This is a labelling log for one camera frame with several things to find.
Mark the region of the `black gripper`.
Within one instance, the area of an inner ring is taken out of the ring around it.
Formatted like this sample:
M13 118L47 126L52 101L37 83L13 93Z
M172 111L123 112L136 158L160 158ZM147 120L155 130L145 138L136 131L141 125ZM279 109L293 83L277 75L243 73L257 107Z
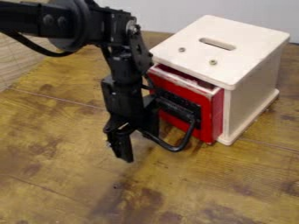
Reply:
M133 162L129 135L135 130L145 131L145 136L159 137L159 115L155 98L143 96L141 82L123 85L113 80L100 82L109 119L104 127L107 141L115 156Z

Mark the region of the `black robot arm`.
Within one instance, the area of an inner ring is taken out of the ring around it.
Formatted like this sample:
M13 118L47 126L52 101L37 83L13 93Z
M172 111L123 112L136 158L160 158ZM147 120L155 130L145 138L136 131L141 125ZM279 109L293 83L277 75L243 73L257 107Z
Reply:
M104 133L116 157L131 163L129 135L145 128L151 99L141 89L153 65L136 17L93 0L0 1L0 32L49 57L69 56L87 45L100 48L111 71L100 82L109 113Z

